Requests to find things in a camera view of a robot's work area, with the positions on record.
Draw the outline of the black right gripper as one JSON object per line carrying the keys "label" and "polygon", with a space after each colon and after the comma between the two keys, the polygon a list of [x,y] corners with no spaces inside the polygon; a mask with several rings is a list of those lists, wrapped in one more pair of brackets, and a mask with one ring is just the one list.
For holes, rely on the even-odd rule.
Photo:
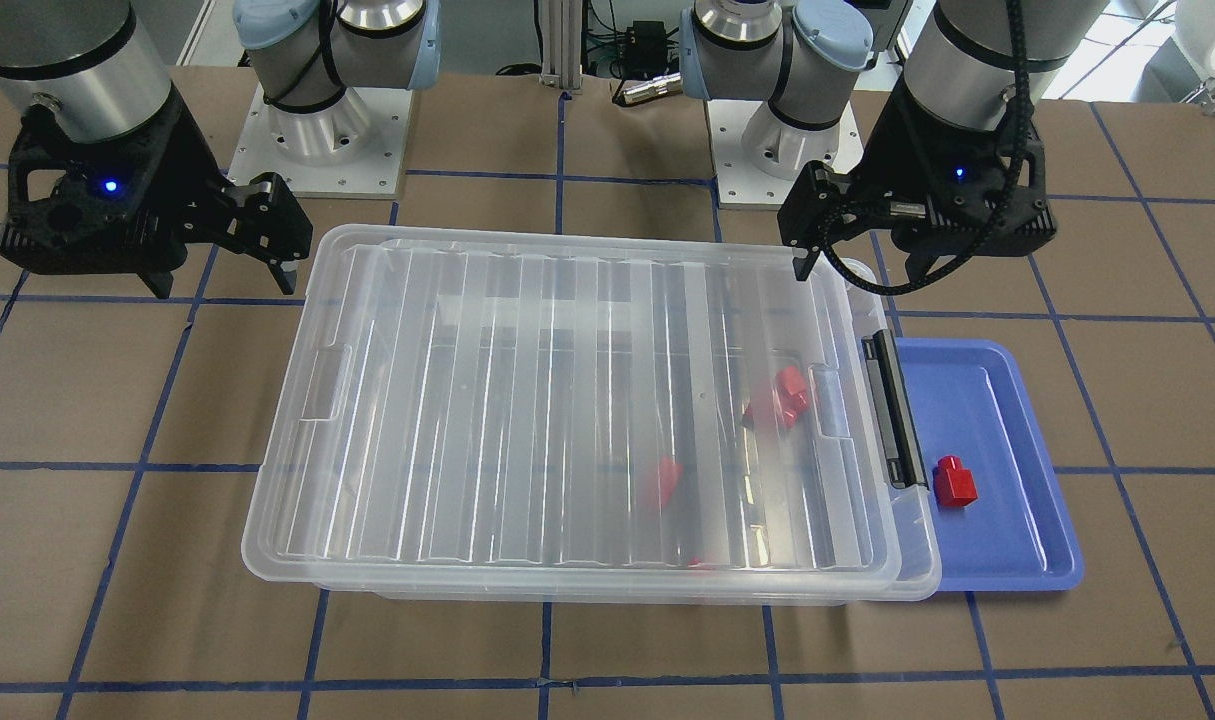
{"label": "black right gripper", "polygon": [[279,174],[245,185],[224,177],[179,91],[140,127],[95,143],[73,141],[44,106],[23,113],[9,155],[4,259],[35,274],[137,274],[165,300],[190,243],[259,261],[292,296],[313,223]]}

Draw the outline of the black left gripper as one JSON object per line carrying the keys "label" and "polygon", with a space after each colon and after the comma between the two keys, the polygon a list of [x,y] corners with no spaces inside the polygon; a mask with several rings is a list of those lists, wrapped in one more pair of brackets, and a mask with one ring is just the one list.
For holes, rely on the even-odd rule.
{"label": "black left gripper", "polygon": [[[860,199],[891,195],[923,205],[922,219],[895,219],[892,242],[912,256],[944,257],[963,253],[1004,195],[1015,120],[998,127],[955,127],[914,100],[904,79],[892,87],[854,168]],[[793,251],[793,277],[803,282],[823,251],[868,231],[868,214],[843,193],[843,174],[809,160],[779,209],[779,237]],[[1022,257],[1055,236],[1046,192],[1042,140],[1025,121],[1025,152],[1004,222],[981,246],[981,256]]]}

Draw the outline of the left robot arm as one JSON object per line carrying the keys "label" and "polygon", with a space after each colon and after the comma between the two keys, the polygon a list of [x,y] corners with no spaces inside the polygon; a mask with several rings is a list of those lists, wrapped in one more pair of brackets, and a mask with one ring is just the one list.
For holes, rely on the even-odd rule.
{"label": "left robot arm", "polygon": [[900,296],[972,257],[1025,257],[1058,232],[1036,101],[1101,1],[937,1],[860,160],[837,172],[840,132],[875,29],[846,1],[695,1],[680,18],[684,91],[757,101],[748,149],[791,188],[778,212],[793,274],[827,263]]}

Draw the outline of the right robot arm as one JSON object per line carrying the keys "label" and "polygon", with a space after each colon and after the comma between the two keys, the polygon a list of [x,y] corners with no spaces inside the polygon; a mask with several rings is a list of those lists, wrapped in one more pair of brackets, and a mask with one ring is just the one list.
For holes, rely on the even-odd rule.
{"label": "right robot arm", "polygon": [[433,87],[437,1],[237,1],[269,151],[222,170],[128,1],[0,1],[0,91],[19,110],[0,256],[32,274],[132,274],[158,299],[188,246],[262,263],[284,295],[313,246],[299,202],[397,185],[375,100]]}

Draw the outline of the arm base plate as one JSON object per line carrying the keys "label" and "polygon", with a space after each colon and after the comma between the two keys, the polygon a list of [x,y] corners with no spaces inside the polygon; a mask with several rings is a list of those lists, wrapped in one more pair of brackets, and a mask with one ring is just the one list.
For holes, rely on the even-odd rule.
{"label": "arm base plate", "polygon": [[850,104],[823,131],[786,126],[765,102],[712,100],[706,104],[718,206],[775,210],[808,161],[850,172],[863,143]]}
{"label": "arm base plate", "polygon": [[227,176],[247,185],[277,172],[299,199],[395,200],[414,100],[401,87],[347,87],[330,108],[293,114],[255,92]]}

